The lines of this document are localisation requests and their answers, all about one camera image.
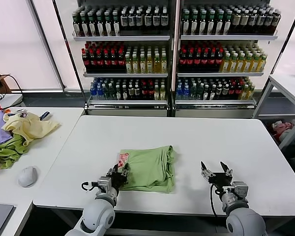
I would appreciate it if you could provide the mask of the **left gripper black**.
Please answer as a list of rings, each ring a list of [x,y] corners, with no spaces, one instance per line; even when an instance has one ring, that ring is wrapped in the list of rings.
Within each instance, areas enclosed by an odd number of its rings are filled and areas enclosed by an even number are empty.
[[[129,164],[125,164],[122,172],[118,172],[118,165],[114,165],[110,168],[106,174],[107,177],[111,178],[112,187],[119,190],[127,183],[127,176],[129,173]]]

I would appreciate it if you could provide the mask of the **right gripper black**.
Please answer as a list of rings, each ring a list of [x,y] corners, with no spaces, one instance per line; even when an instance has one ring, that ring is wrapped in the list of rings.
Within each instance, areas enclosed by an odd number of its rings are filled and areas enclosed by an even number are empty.
[[[210,184],[213,184],[217,189],[223,189],[231,185],[233,179],[233,169],[230,169],[225,163],[220,162],[224,173],[213,173],[206,168],[206,165],[201,161],[201,175],[208,179]]]

